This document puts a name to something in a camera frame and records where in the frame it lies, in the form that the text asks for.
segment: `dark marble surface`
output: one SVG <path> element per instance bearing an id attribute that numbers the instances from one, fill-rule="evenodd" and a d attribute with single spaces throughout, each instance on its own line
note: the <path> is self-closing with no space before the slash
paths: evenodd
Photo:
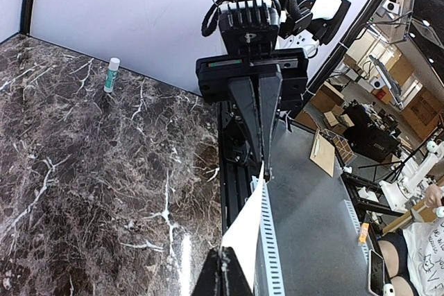
<path id="1" fill-rule="evenodd" d="M 0 46 L 0 295 L 189 295 L 220 240 L 214 110 L 106 69 Z"/>

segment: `person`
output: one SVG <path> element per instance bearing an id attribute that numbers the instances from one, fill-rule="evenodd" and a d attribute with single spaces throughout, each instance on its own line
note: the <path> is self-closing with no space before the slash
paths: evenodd
<path id="1" fill-rule="evenodd" d="M 440 187 L 430 185 L 425 204 L 442 206 L 443 194 Z M 389 232 L 378 243 L 396 296 L 444 295 L 444 219 Z"/>

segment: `black shorts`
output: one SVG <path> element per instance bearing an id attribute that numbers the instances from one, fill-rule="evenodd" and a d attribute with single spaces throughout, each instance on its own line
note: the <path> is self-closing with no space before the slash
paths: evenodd
<path id="1" fill-rule="evenodd" d="M 385 236 L 381 237 L 380 241 L 387 241 L 393 244 L 398 253 L 400 263 L 396 276 L 403 278 L 410 285 L 414 296 L 419 296 L 418 291 L 410 281 L 409 269 L 407 268 L 407 258 L 409 256 L 409 250 L 407 249 L 407 243 L 402 234 L 402 230 L 398 229 L 396 230 L 396 232 L 389 232 Z"/>

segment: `table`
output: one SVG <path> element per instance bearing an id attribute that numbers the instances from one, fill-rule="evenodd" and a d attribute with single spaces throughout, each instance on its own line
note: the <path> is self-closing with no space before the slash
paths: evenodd
<path id="1" fill-rule="evenodd" d="M 268 183 L 285 294 L 368 295 L 368 265 L 344 206 L 350 197 L 339 163 L 331 178 L 309 159 L 314 135 L 292 130 L 274 145 Z"/>

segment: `cardboard box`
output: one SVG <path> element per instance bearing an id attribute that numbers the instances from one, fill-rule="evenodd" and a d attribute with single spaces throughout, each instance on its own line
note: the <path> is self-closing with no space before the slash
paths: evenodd
<path id="1" fill-rule="evenodd" d="M 355 126 L 347 114 L 336 116 L 331 111 L 324 113 L 324 121 L 329 130 L 339 135 L 342 135 L 348 128 Z"/>
<path id="2" fill-rule="evenodd" d="M 344 113 L 344 109 L 342 107 L 340 107 L 339 105 L 335 105 L 332 109 L 332 112 L 336 116 L 341 116 Z"/>
<path id="3" fill-rule="evenodd" d="M 300 124 L 303 124 L 303 125 L 307 126 L 308 128 L 311 128 L 314 131 L 319 129 L 319 126 L 314 121 L 313 117 L 311 117 L 305 111 L 300 112 L 299 115 L 295 118 L 295 121 L 297 121 Z"/>
<path id="4" fill-rule="evenodd" d="M 341 94 L 336 88 L 334 88 L 327 81 L 322 85 L 321 91 L 323 91 L 328 97 L 330 97 L 336 105 L 341 106 L 345 103 L 344 95 Z"/>
<path id="5" fill-rule="evenodd" d="M 310 100 L 310 103 L 322 113 L 332 111 L 335 106 L 340 106 L 344 102 L 344 95 L 328 82 L 324 82 L 316 95 Z"/>
<path id="6" fill-rule="evenodd" d="M 331 111 L 324 113 L 324 121 L 329 129 L 332 129 L 334 128 L 334 126 L 339 125 L 339 121 L 336 119 L 336 116 Z"/>

